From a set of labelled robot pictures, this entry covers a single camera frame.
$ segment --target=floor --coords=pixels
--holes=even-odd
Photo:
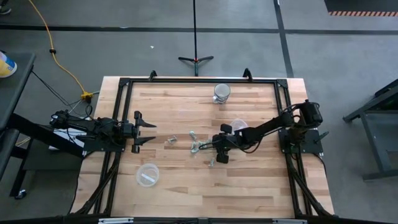
[[[279,0],[285,29],[326,30],[326,34],[280,34],[273,0],[200,0],[197,24],[198,56],[215,58],[200,67],[201,76],[239,77],[248,67],[255,77],[304,78],[308,97],[321,105],[324,160],[335,213],[341,217],[396,222],[398,179],[363,182],[376,163],[362,124],[341,119],[397,78],[398,39],[393,35],[338,35],[328,30],[398,30],[398,17],[332,17],[322,0]],[[191,76],[191,66],[177,57],[193,57],[192,2],[188,0],[40,0],[37,7],[53,26],[181,28],[180,32],[54,31],[59,61],[89,91],[100,89],[105,75]],[[13,0],[13,12],[0,24],[41,26],[26,0]],[[282,53],[288,47],[289,54]],[[34,52],[35,71],[68,101],[80,89],[58,69],[48,53],[46,32],[0,29],[0,49]],[[17,112],[47,124],[54,111],[65,109],[35,78],[28,85]],[[84,106],[78,106],[83,112]],[[30,172],[24,200],[9,198],[18,160],[9,163],[0,182],[0,220],[66,214],[73,200],[76,171]]]

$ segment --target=caster wheel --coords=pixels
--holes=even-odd
[[[15,196],[14,198],[15,198],[15,200],[20,200],[20,199],[23,199],[26,196],[26,194],[27,194],[26,190],[20,190],[18,195]]]

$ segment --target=clear plastic cup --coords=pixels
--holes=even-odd
[[[233,121],[231,122],[230,125],[232,126],[232,134],[234,134],[234,132],[235,132],[236,130],[239,130],[239,129],[243,129],[243,128],[247,128],[247,127],[248,127],[248,124],[246,124],[246,122],[244,122],[244,121],[241,120],[241,119],[235,119],[235,120],[233,120]]]
[[[136,179],[143,187],[152,187],[159,180],[159,168],[155,164],[144,164],[137,171]]]

